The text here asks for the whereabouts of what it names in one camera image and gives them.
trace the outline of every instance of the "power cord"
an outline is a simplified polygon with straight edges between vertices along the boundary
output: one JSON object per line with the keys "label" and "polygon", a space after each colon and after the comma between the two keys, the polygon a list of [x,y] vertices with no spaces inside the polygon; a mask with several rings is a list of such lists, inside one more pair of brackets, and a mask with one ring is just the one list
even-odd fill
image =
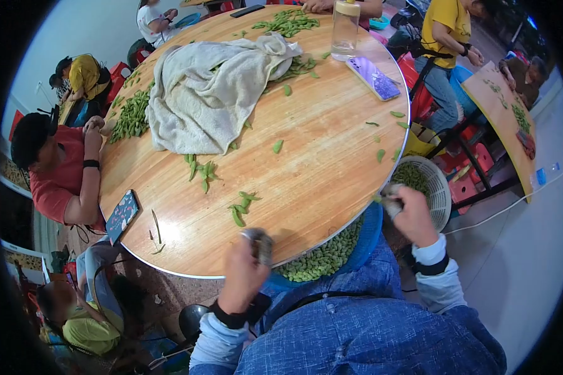
{"label": "power cord", "polygon": [[509,207],[503,209],[502,211],[497,212],[496,214],[490,216],[490,217],[487,218],[486,220],[482,220],[481,222],[478,222],[477,224],[474,224],[474,225],[471,225],[471,226],[468,226],[468,227],[463,227],[463,228],[458,228],[458,229],[455,229],[455,230],[451,230],[450,232],[444,233],[444,235],[446,236],[446,235],[450,235],[450,234],[452,234],[452,233],[459,232],[459,231],[461,231],[461,230],[471,229],[471,228],[475,228],[475,227],[477,227],[477,226],[480,226],[480,225],[484,224],[486,221],[489,221],[489,220],[491,220],[491,219],[497,217],[498,215],[503,214],[505,211],[510,210],[513,206],[515,206],[517,203],[521,202],[523,199],[526,199],[527,197],[530,197],[530,196],[534,195],[535,193],[541,191],[542,189],[544,189],[544,188],[547,187],[548,185],[554,183],[557,179],[559,179],[559,178],[562,177],[562,176],[563,176],[563,172],[561,172],[561,174],[558,175],[557,177],[555,177],[554,179],[552,179],[552,180],[550,180],[549,182],[547,182],[546,184],[544,184],[540,189],[538,189],[538,190],[536,190],[536,191],[532,191],[532,192],[529,193],[528,195],[521,197],[520,199],[518,199],[517,201],[515,201],[515,203],[513,203],[511,206],[509,206]]}

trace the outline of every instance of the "woman in red shirt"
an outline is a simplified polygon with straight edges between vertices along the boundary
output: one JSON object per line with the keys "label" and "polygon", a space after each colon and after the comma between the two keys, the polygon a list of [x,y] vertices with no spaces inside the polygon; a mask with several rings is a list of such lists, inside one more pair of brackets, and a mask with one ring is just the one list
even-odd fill
{"label": "woman in red shirt", "polygon": [[100,188],[100,129],[104,120],[94,116],[83,128],[52,128],[50,116],[30,113],[13,132],[11,157],[29,170],[35,208],[62,224],[85,224],[105,230],[98,208]]}

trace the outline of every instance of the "white cable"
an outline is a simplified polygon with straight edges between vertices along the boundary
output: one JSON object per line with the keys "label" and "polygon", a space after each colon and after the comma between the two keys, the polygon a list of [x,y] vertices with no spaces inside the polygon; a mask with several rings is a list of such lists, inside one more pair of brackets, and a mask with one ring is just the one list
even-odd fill
{"label": "white cable", "polygon": [[183,352],[186,352],[186,353],[188,353],[188,354],[191,354],[188,350],[189,350],[189,349],[193,349],[193,348],[194,348],[194,347],[191,346],[191,347],[189,347],[189,348],[187,348],[187,349],[182,349],[182,350],[180,350],[179,352],[175,352],[175,353],[171,353],[171,354],[169,354],[169,355],[161,356],[161,357],[155,359],[154,361],[150,362],[150,363],[148,364],[148,367],[150,368],[150,370],[154,370],[155,368],[157,368],[157,367],[160,366],[161,364],[165,363],[166,360],[167,360],[167,358],[169,358],[169,357],[172,357],[172,356],[174,356],[174,355],[178,355],[178,354],[183,353]]}
{"label": "white cable", "polygon": [[458,228],[458,229],[455,229],[455,230],[451,230],[450,232],[444,233],[444,235],[450,235],[450,234],[452,234],[452,233],[456,233],[456,232],[459,232],[459,231],[461,231],[461,230],[475,228],[475,227],[477,227],[477,226],[480,226],[480,225],[484,224],[486,221],[491,220],[491,219],[497,217],[498,215],[504,213],[505,211],[510,210],[513,206],[515,206],[517,203],[521,202],[523,199],[526,199],[527,197],[534,195],[535,193],[541,191],[542,189],[544,189],[544,188],[547,187],[548,185],[554,183],[554,182],[555,182],[558,178],[560,178],[561,176],[563,176],[563,172],[562,172],[560,175],[558,175],[557,177],[555,177],[554,179],[552,179],[552,180],[550,180],[549,182],[547,182],[546,184],[542,185],[542,187],[541,187],[540,189],[538,189],[538,190],[536,190],[536,191],[532,191],[532,192],[529,193],[528,195],[521,197],[520,199],[518,199],[517,201],[515,201],[515,203],[513,203],[511,206],[509,206],[509,207],[503,209],[502,211],[497,212],[496,214],[490,216],[490,217],[487,218],[486,220],[482,220],[481,222],[478,222],[477,224],[474,224],[474,225],[472,225],[472,226],[468,226],[468,227],[463,227],[463,228]]}

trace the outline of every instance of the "wrist strap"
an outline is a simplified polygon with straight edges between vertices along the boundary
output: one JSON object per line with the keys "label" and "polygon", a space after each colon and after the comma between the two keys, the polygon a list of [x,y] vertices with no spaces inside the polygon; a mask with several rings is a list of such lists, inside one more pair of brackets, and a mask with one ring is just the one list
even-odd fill
{"label": "wrist strap", "polygon": [[465,49],[463,51],[463,53],[460,53],[459,55],[461,55],[463,57],[466,57],[467,55],[469,55],[469,49],[471,48],[471,44],[470,43],[461,43],[461,42],[459,42],[459,44],[461,46],[463,46],[463,48]]}
{"label": "wrist strap", "polygon": [[227,314],[219,307],[217,300],[215,300],[215,303],[212,304],[209,309],[214,312],[217,319],[219,319],[219,321],[225,324],[229,329],[243,328],[246,323],[246,313]]}
{"label": "wrist strap", "polygon": [[100,163],[94,159],[87,159],[83,161],[83,167],[96,167],[98,168],[98,170],[100,170]]}
{"label": "wrist strap", "polygon": [[449,254],[445,253],[444,258],[440,262],[436,263],[435,265],[425,266],[417,262],[415,264],[415,269],[417,270],[417,272],[425,276],[439,275],[446,270],[446,266],[449,265],[449,260],[450,260]]}

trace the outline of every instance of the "jeans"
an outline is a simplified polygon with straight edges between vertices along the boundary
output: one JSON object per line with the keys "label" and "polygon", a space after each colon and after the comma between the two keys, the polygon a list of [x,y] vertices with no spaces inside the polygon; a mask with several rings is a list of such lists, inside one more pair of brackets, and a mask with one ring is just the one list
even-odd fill
{"label": "jeans", "polygon": [[113,263],[120,251],[120,245],[111,246],[108,236],[105,236],[77,257],[75,262],[77,263],[77,280],[81,279],[84,272],[86,273],[87,281],[84,285],[86,302],[95,302],[98,298],[102,307],[108,308],[123,319],[123,312],[110,288],[109,281],[106,280],[105,271],[100,271],[94,278],[96,270],[102,265]]}
{"label": "jeans", "polygon": [[[421,73],[427,62],[427,57],[416,58],[415,70]],[[451,71],[452,69],[441,68],[434,64],[423,81],[426,89],[440,106],[440,109],[434,112],[424,124],[426,128],[430,128],[436,133],[443,129],[452,128],[459,120],[457,96],[449,82]]]}

